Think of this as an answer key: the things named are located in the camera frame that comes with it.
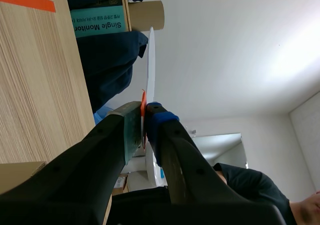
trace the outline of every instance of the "orange tape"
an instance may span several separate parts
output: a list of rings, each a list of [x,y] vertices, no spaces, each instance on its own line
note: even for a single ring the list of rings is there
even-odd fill
[[[146,106],[147,106],[147,94],[146,91],[143,90],[142,94],[142,101],[141,101],[141,125],[142,125],[142,142],[143,142],[143,148],[146,148],[146,131],[144,128],[144,123],[145,123],[145,114],[146,114]]]
[[[32,9],[39,9],[48,12],[56,12],[55,3],[50,0],[0,0],[0,2],[15,4]]]

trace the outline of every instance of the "cardboard box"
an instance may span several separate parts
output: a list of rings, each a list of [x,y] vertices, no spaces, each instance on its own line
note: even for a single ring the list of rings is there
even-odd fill
[[[120,174],[113,187],[112,196],[128,192],[128,174]]]
[[[161,1],[106,0],[70,11],[76,38],[129,31],[161,30],[165,11]]]
[[[22,184],[45,165],[44,161],[0,164],[0,194]]]

